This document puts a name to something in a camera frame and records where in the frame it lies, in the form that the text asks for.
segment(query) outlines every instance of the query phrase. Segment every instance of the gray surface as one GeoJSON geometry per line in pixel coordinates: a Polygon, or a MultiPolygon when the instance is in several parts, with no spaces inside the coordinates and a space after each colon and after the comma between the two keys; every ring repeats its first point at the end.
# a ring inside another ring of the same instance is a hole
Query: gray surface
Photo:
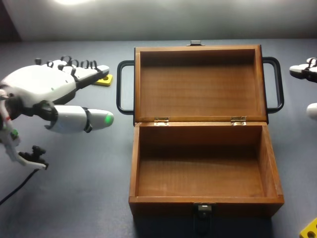
{"type": "MultiPolygon", "coordinates": [[[[116,67],[133,59],[135,46],[183,46],[187,41],[165,42],[56,42],[0,45],[0,78],[33,63],[35,57],[54,60],[72,55],[116,67]]],[[[270,219],[216,219],[215,237],[298,237],[317,216],[317,122],[305,110],[317,102],[317,84],[289,75],[291,65],[316,56],[317,40],[222,40],[207,45],[262,44],[263,56],[281,64],[285,106],[269,116],[269,131],[283,186],[285,205],[270,219]]],[[[123,107],[132,108],[133,70],[123,74],[123,107]]],[[[276,105],[273,70],[265,66],[269,106],[276,105]]],[[[118,238],[191,237],[189,218],[143,218],[133,222],[128,206],[132,116],[119,113],[115,105],[116,81],[109,88],[89,86],[70,104],[109,110],[114,124],[89,134],[60,135],[44,129],[39,118],[14,121],[22,138],[19,149],[36,144],[47,150],[50,163],[16,195],[0,207],[0,237],[4,238],[118,238]]],[[[30,173],[14,164],[0,150],[0,197],[7,195],[30,173]]]]}
{"type": "Polygon", "coordinates": [[[23,41],[317,37],[316,0],[57,1],[3,0],[23,41]]]}

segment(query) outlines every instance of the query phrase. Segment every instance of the white robotic hand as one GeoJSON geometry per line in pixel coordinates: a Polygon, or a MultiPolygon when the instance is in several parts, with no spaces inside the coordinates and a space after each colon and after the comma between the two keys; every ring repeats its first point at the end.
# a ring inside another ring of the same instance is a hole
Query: white robotic hand
{"type": "Polygon", "coordinates": [[[109,67],[97,66],[96,61],[86,62],[86,68],[78,67],[77,60],[49,61],[40,65],[20,68],[0,82],[0,140],[12,161],[35,169],[46,169],[48,164],[40,158],[45,152],[34,146],[33,154],[17,152],[20,138],[12,121],[19,115],[37,115],[51,122],[45,127],[59,133],[72,133],[106,128],[112,125],[111,112],[63,105],[75,97],[76,91],[107,76],[109,67]]]}

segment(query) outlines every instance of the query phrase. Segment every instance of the wooden box lid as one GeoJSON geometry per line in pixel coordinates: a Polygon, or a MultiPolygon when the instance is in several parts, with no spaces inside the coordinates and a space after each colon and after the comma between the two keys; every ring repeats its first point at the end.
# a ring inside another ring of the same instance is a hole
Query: wooden box lid
{"type": "Polygon", "coordinates": [[[267,121],[260,45],[136,48],[135,122],[267,121]]]}

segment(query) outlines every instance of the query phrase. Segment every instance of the black cable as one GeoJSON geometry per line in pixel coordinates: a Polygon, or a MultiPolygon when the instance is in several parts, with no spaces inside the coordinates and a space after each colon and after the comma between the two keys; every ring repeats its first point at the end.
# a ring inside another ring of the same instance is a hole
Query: black cable
{"type": "Polygon", "coordinates": [[[15,190],[13,190],[10,194],[8,194],[4,199],[2,199],[0,201],[0,206],[7,201],[12,195],[14,195],[18,190],[20,190],[25,184],[26,182],[38,171],[39,169],[35,169],[33,170],[33,172],[31,172],[28,177],[23,181],[22,184],[19,185],[19,187],[17,187],[15,190]]]}

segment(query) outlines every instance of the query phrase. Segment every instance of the white wall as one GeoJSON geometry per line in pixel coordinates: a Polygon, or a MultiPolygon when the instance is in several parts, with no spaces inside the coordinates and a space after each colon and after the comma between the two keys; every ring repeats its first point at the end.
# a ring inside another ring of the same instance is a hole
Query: white wall
{"type": "Polygon", "coordinates": [[[316,0],[3,0],[25,41],[317,37],[316,0]]]}

